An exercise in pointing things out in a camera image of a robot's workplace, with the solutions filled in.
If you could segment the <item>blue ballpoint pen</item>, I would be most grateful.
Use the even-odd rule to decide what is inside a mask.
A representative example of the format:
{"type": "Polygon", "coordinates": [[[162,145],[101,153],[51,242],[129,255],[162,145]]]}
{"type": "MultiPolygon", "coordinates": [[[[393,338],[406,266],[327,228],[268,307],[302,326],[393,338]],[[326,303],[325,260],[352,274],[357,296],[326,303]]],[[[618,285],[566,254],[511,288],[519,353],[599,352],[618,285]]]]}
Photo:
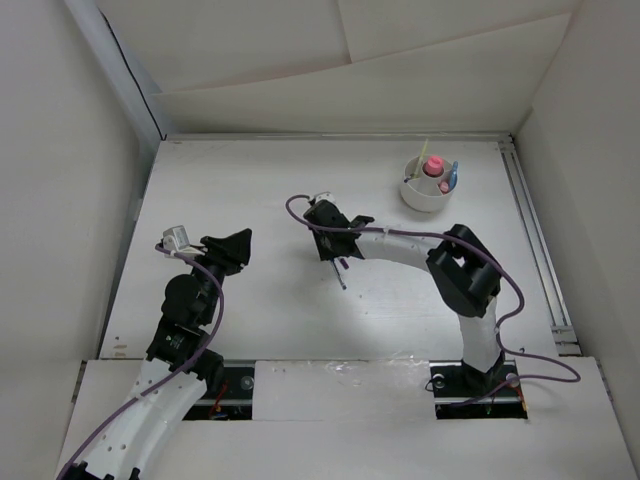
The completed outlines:
{"type": "Polygon", "coordinates": [[[338,280],[340,288],[342,289],[342,291],[345,291],[347,289],[347,285],[346,285],[346,283],[345,283],[345,281],[343,279],[343,276],[342,276],[341,271],[340,271],[340,269],[339,269],[339,267],[338,267],[338,265],[336,263],[336,260],[335,259],[330,260],[330,264],[331,264],[331,267],[332,267],[332,269],[334,271],[334,274],[335,274],[335,276],[336,276],[336,278],[338,280]]]}

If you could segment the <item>yellow pen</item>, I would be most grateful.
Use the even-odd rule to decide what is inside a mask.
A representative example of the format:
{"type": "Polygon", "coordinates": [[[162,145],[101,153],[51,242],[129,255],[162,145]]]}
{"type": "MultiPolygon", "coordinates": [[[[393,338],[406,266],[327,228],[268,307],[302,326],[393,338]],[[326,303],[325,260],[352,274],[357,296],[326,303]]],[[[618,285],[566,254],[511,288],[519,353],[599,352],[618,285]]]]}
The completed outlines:
{"type": "Polygon", "coordinates": [[[423,167],[423,163],[424,163],[424,157],[425,157],[425,154],[426,154],[426,151],[427,151],[427,148],[428,148],[428,144],[429,144],[429,139],[426,138],[425,141],[424,141],[424,144],[422,146],[421,152],[420,152],[420,154],[417,157],[417,160],[415,162],[413,172],[421,172],[422,171],[422,167],[423,167]]]}

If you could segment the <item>pink capped glue bottle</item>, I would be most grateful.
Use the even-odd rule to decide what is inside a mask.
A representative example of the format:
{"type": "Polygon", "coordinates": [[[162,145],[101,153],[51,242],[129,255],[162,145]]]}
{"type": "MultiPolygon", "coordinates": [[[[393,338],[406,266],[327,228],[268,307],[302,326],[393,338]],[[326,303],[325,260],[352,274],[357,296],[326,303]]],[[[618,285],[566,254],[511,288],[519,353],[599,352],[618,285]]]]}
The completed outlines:
{"type": "Polygon", "coordinates": [[[431,178],[439,178],[444,174],[444,160],[439,156],[430,156],[423,164],[423,173],[431,178]]]}

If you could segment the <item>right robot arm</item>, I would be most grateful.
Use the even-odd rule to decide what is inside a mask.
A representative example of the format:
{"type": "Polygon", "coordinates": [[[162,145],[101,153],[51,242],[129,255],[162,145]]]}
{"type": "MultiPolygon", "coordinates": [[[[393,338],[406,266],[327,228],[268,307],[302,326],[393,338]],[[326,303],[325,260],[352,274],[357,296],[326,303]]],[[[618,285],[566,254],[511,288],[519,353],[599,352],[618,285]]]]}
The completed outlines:
{"type": "Polygon", "coordinates": [[[429,273],[444,304],[456,313],[462,336],[461,376],[469,394],[494,387],[504,363],[497,335],[496,305],[502,275],[473,232],[456,224],[444,238],[405,236],[366,228],[371,217],[352,220],[324,195],[310,202],[303,219],[311,224],[320,259],[385,260],[429,273]]]}

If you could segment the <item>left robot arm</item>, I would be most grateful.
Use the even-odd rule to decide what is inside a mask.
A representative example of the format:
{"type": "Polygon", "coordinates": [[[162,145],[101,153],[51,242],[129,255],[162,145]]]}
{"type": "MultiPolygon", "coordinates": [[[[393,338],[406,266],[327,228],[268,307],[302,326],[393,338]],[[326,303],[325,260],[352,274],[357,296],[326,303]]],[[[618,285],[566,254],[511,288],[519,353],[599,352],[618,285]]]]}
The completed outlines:
{"type": "Polygon", "coordinates": [[[61,479],[146,479],[188,411],[224,386],[224,359],[210,350],[225,309],[224,280],[249,264],[251,229],[194,246],[183,227],[155,248],[190,266],[165,286],[161,317],[123,404],[63,465],[61,479]]]}

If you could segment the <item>white round divided container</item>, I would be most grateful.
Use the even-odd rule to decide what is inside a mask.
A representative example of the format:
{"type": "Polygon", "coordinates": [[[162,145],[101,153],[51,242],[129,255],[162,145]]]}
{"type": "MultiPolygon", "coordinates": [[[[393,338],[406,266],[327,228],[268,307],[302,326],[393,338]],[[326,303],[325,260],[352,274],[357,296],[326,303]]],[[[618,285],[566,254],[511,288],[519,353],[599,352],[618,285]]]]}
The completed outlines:
{"type": "Polygon", "coordinates": [[[428,177],[421,171],[420,178],[404,183],[404,178],[413,172],[417,157],[410,160],[404,167],[399,187],[400,195],[412,209],[425,213],[435,213],[444,209],[453,196],[456,187],[447,194],[442,194],[439,190],[440,182],[448,183],[453,164],[444,158],[442,159],[444,160],[445,170],[444,174],[439,178],[428,177]]]}

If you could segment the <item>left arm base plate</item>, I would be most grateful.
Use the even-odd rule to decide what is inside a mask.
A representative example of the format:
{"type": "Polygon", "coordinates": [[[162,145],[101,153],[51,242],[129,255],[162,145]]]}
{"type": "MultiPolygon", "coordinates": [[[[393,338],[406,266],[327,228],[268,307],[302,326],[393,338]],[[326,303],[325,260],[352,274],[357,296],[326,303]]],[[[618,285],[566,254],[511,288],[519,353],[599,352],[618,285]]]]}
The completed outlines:
{"type": "Polygon", "coordinates": [[[184,421],[248,421],[252,419],[254,363],[231,363],[224,368],[222,385],[206,393],[185,414],[184,421]]]}

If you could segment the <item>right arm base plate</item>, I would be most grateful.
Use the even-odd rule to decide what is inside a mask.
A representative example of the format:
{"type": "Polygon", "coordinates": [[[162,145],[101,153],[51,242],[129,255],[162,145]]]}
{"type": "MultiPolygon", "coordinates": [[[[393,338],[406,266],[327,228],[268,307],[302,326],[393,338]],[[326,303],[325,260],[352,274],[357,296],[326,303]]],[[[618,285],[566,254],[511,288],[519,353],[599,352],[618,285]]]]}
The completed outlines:
{"type": "Polygon", "coordinates": [[[517,375],[514,361],[507,361],[487,386],[472,386],[459,361],[430,364],[430,377],[424,389],[433,395],[438,420],[484,420],[528,418],[520,387],[497,387],[508,376],[517,375]]]}

